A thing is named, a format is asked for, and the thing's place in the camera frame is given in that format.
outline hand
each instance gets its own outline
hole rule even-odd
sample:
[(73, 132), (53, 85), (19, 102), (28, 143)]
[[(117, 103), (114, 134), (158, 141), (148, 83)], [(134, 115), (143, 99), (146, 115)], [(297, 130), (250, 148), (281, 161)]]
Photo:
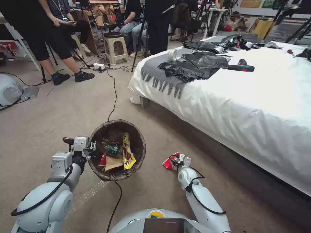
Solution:
[(69, 21), (68, 25), (72, 26), (72, 27), (75, 27), (75, 26), (77, 26), (77, 22), (76, 21)]
[(48, 15), (48, 17), (52, 20), (55, 27), (59, 27), (59, 21), (54, 15)]

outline green sign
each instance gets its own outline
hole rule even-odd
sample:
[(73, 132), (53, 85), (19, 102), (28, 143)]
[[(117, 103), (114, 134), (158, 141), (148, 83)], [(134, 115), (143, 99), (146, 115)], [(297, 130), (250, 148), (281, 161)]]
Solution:
[(262, 5), (261, 8), (271, 8), (271, 9), (272, 9), (272, 7), (273, 7), (273, 2), (274, 2), (274, 1), (265, 1), (265, 2), (263, 3), (263, 5)]

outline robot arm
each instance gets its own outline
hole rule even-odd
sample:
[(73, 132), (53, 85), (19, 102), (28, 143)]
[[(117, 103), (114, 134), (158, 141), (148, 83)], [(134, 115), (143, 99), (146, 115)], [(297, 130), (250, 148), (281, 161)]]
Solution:
[(74, 151), (58, 151), (52, 156), (52, 174), (47, 183), (28, 193), (11, 215), (18, 216), (11, 233), (60, 232), (72, 205), (73, 190), (96, 144), (88, 137), (63, 138)]
[(216, 233), (231, 232), (226, 212), (199, 179), (194, 180), (198, 175), (190, 168), (191, 158), (180, 154), (179, 159), (183, 165), (179, 166), (178, 180), (181, 188), (186, 190), (187, 200), (198, 222)]

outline white stool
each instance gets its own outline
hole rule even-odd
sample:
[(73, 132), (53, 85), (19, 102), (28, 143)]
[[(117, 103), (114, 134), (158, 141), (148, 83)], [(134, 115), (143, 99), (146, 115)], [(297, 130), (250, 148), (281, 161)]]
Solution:
[[(115, 55), (114, 52), (114, 43), (120, 41), (123, 46), (123, 54)], [(110, 65), (115, 66), (117, 60), (125, 59), (127, 61), (128, 54), (126, 49), (125, 40), (122, 34), (118, 32), (104, 33), (104, 45), (105, 45), (105, 55), (109, 59)]]

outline yellow snack bag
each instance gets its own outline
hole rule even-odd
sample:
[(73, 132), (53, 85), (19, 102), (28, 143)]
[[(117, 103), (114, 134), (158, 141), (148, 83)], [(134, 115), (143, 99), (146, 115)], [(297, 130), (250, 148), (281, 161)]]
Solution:
[(134, 155), (131, 152), (129, 133), (125, 133), (123, 136), (122, 149), (123, 149), (124, 169), (125, 170), (131, 169), (133, 164), (136, 162), (136, 159), (134, 158)]

